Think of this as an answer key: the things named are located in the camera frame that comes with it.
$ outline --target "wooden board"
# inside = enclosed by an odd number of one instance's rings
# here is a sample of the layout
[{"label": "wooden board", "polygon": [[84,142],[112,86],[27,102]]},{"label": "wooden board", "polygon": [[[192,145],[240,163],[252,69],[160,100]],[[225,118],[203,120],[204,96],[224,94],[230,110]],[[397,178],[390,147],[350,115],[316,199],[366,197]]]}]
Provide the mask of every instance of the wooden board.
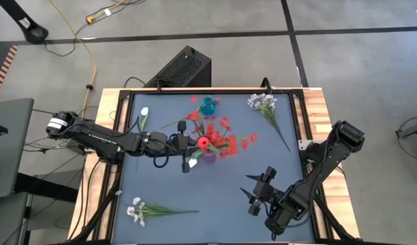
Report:
[{"label": "wooden board", "polygon": [[[216,88],[163,88],[165,91],[184,91],[184,90],[213,90]],[[222,90],[262,90],[264,92],[265,88],[219,88]],[[96,123],[104,127],[112,128],[115,115],[119,92],[121,90],[133,90],[133,91],[155,91],[156,88],[106,88],[103,90],[101,101],[99,103]],[[311,126],[311,132],[313,139],[315,140],[325,140],[328,136],[328,133],[331,131],[331,122],[328,115],[328,110],[326,108],[324,94],[321,88],[303,88],[305,103],[307,106],[307,113],[309,117],[309,122]],[[126,112],[127,104],[124,101],[123,103],[123,112]],[[296,111],[298,114],[298,121],[300,123],[301,135],[305,139],[304,131],[304,122],[301,114],[300,107],[296,103]],[[121,113],[121,118],[119,121],[119,130],[123,130],[123,122],[125,120],[125,113]],[[84,218],[84,207],[86,203],[86,194],[87,194],[87,182],[89,176],[92,172],[93,166],[97,163],[96,154],[90,154],[86,159],[86,167],[84,170],[84,184],[80,185],[80,188],[84,187],[84,198],[83,198],[83,210],[80,210],[81,202],[81,191],[78,192],[78,198],[74,210],[74,215],[72,217],[71,229],[69,230],[69,236],[76,228],[77,220],[82,213],[82,218],[80,224],[77,226],[74,237],[79,234],[82,222]],[[104,178],[105,164],[99,163],[93,172],[91,178],[91,184],[89,188],[89,204],[87,208],[87,219],[86,222],[90,219],[93,213],[96,211],[99,203],[99,194],[102,188],[102,181]],[[110,174],[110,185],[114,179],[114,169]],[[348,188],[346,186],[346,181],[339,171],[335,170],[324,182],[324,192],[326,195],[327,205],[332,213],[335,215],[337,220],[345,227],[346,231],[349,232],[354,237],[359,237],[356,220],[354,217],[354,211],[351,205],[350,195],[348,193]],[[324,238],[325,227],[323,226],[322,214],[317,208],[318,224],[321,236]],[[109,208],[104,212],[101,228],[99,232],[99,238],[104,239],[106,237],[106,228],[109,215]]]}]

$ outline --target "black box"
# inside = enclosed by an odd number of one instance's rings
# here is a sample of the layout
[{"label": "black box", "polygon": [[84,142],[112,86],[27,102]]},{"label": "black box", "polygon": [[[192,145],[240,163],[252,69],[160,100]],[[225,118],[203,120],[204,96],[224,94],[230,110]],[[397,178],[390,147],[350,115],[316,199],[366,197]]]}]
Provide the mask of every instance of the black box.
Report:
[{"label": "black box", "polygon": [[145,87],[211,87],[211,59],[184,47]]}]

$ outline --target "pink vase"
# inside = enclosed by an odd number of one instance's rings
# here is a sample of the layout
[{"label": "pink vase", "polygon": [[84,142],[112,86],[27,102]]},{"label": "pink vase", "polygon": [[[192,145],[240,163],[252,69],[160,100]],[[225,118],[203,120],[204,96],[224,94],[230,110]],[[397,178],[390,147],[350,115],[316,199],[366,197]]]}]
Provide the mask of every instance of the pink vase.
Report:
[{"label": "pink vase", "polygon": [[211,150],[207,150],[206,152],[203,152],[202,160],[208,164],[214,163],[216,161],[216,152],[213,152]]}]

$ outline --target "gray floor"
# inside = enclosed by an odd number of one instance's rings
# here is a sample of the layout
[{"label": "gray floor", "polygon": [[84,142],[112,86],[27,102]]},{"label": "gray floor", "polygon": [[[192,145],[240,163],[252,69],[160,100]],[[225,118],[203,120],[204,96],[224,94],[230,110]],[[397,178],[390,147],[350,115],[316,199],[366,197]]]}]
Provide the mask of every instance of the gray floor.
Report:
[{"label": "gray floor", "polygon": [[[76,29],[88,13],[110,4],[107,0],[55,2]],[[51,39],[71,38],[47,1],[19,0],[19,4],[50,30]],[[288,5],[296,30],[417,26],[415,0],[288,0]],[[80,36],[286,29],[278,0],[147,0],[87,27]],[[348,120],[366,133],[363,150],[343,165],[361,236],[373,242],[417,244],[417,160],[402,153],[394,133],[403,121],[417,116],[417,32],[297,39],[309,85],[324,88],[332,121]],[[22,35],[0,8],[0,41],[8,40],[22,40]],[[96,43],[89,44],[99,70],[89,105],[98,105],[103,88],[120,87],[129,76],[149,80],[185,45],[212,58],[213,86],[255,86],[264,76],[275,86],[300,86],[288,36]],[[66,44],[49,47],[59,52],[71,48]],[[91,72],[89,57],[80,45],[65,58],[46,52],[43,46],[20,46],[0,101],[32,97],[37,109],[80,110]],[[89,118],[95,115],[95,109],[87,113]],[[28,140],[45,136],[48,119],[48,115],[34,114]],[[403,145],[417,155],[417,135]],[[68,150],[26,154],[20,170],[46,174],[73,155]],[[67,182],[81,164],[79,157],[55,181]],[[46,205],[46,201],[36,203],[37,208]],[[60,203],[34,225],[53,226],[72,209]],[[59,221],[60,226],[68,223]],[[31,243],[60,242],[66,234],[64,229],[40,230]]]}]

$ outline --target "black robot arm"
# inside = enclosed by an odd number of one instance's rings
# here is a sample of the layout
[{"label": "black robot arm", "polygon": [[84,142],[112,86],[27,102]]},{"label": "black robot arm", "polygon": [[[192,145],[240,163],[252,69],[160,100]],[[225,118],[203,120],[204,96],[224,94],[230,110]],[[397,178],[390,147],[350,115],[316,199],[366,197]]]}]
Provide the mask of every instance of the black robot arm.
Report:
[{"label": "black robot arm", "polygon": [[[260,204],[269,203],[271,208],[265,225],[273,234],[282,234],[284,229],[289,227],[288,223],[291,219],[299,221],[309,211],[311,200],[314,199],[318,187],[336,166],[351,153],[358,152],[362,148],[365,140],[363,135],[363,132],[348,122],[337,122],[325,142],[312,143],[300,152],[303,164],[314,163],[314,168],[306,178],[291,185],[285,192],[270,185],[277,173],[272,167],[268,167],[265,174],[247,176],[257,181],[253,190],[255,196],[241,189],[248,196],[251,204],[248,212],[257,216]],[[317,203],[321,208],[324,206],[322,202]],[[332,216],[326,207],[324,209],[324,213]],[[345,233],[345,238],[353,239],[345,231],[341,231],[341,233]]]},{"label": "black robot arm", "polygon": [[[186,161],[192,153],[198,150],[196,141],[189,136],[184,136],[186,122],[178,123],[178,133],[170,137],[159,132],[132,133],[131,130],[138,126],[138,119],[132,127],[119,133],[112,129],[96,125],[93,120],[79,117],[75,112],[59,112],[55,114],[46,132],[52,139],[72,139],[96,151],[99,159],[111,164],[121,164],[125,153],[139,157],[142,155],[154,158],[156,167],[164,167],[169,157],[182,156],[183,172],[189,172],[189,163]],[[156,163],[157,157],[165,157],[162,165]]]}]

